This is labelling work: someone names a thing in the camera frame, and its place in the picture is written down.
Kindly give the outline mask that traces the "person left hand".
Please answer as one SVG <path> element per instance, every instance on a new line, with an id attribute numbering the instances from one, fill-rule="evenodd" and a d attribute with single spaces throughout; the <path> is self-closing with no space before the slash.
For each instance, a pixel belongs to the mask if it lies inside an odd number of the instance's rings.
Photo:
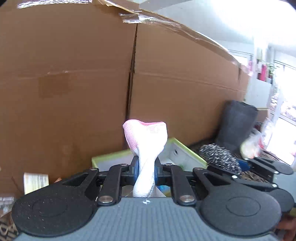
<path id="1" fill-rule="evenodd" d="M 295 240 L 295 216 L 285 214 L 282 216 L 280 222 L 276 226 L 277 234 L 282 241 Z"/>

